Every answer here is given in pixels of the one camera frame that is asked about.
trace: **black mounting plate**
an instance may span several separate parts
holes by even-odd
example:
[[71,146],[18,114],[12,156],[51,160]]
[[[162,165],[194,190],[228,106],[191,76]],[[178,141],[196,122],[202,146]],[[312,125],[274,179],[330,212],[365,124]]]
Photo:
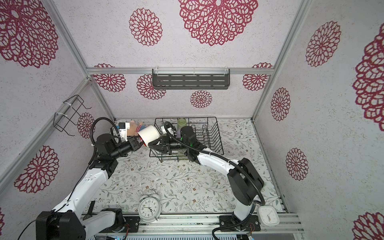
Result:
[[[139,230],[140,217],[124,217],[126,223],[129,225],[128,232],[137,232]],[[120,232],[126,232],[127,228],[124,227]],[[113,233],[112,228],[106,228],[101,233]]]
[[[233,225],[233,223],[231,222],[232,216],[223,215],[223,216],[219,216],[218,219],[219,219],[220,227],[226,227],[226,226]],[[245,231],[245,232],[250,232],[251,231],[251,225],[249,223],[252,223],[255,226],[255,229],[252,229],[253,232],[259,232],[261,230],[260,223],[259,223],[259,218],[256,215],[252,215],[249,218],[249,220],[246,223],[246,225],[244,226],[244,228],[242,229],[242,231]],[[222,232],[234,232],[234,231],[237,231],[237,230],[235,228],[228,228],[228,229],[224,229],[224,230],[221,230],[221,231]]]

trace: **black wire dish rack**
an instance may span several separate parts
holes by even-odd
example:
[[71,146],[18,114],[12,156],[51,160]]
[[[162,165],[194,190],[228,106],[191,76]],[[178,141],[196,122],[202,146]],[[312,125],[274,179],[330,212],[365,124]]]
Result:
[[[160,127],[164,122],[170,122],[177,128],[177,120],[179,118],[156,118],[155,127],[161,132]],[[224,154],[223,144],[221,142],[220,131],[217,124],[216,117],[193,117],[185,118],[187,120],[187,126],[191,126],[196,133],[196,138],[199,142],[209,147],[215,153]],[[157,157],[161,162],[163,160],[184,160],[188,159],[184,153],[179,151],[173,151],[172,154],[163,154],[156,150],[151,149],[149,151],[150,157]]]

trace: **wall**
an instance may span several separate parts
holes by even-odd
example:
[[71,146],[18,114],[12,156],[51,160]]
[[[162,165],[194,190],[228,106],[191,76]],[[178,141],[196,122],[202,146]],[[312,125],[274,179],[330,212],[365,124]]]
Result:
[[83,76],[40,2],[6,2],[0,11],[2,174]]
[[384,237],[383,10],[315,1],[256,121],[308,239]]
[[[17,237],[41,211],[50,211],[62,201],[88,166],[93,153],[89,128],[95,119],[107,115],[89,85],[79,95],[84,106],[91,109],[80,107],[78,112],[81,116],[75,114],[73,118],[79,125],[69,123],[65,128],[74,136],[55,130],[0,199],[1,239]],[[69,116],[73,113],[73,110],[68,111]],[[64,126],[66,122],[62,120],[60,125]],[[109,128],[107,121],[98,122],[94,136],[108,132]],[[34,223],[24,232],[22,239],[28,236],[35,238]]]
[[[197,2],[55,1],[90,67],[272,67],[301,0]],[[228,90],[197,92],[154,90],[150,75],[95,78],[118,118],[248,118],[267,81],[231,75]]]

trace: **square white clock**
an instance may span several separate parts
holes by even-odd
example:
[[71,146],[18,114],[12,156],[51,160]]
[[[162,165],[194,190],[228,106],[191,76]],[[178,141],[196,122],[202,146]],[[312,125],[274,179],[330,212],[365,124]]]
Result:
[[261,206],[257,210],[259,222],[265,227],[276,226],[280,223],[279,216],[273,206]]

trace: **clock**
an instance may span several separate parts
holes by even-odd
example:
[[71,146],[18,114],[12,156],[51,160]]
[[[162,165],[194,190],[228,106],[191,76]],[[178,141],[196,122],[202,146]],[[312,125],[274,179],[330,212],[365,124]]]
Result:
[[139,205],[139,216],[145,223],[151,223],[157,221],[157,218],[161,214],[161,204],[157,198],[157,194],[151,196],[144,196]]
[[273,206],[261,206],[257,209],[260,224],[265,227],[276,226],[280,223],[279,216]]

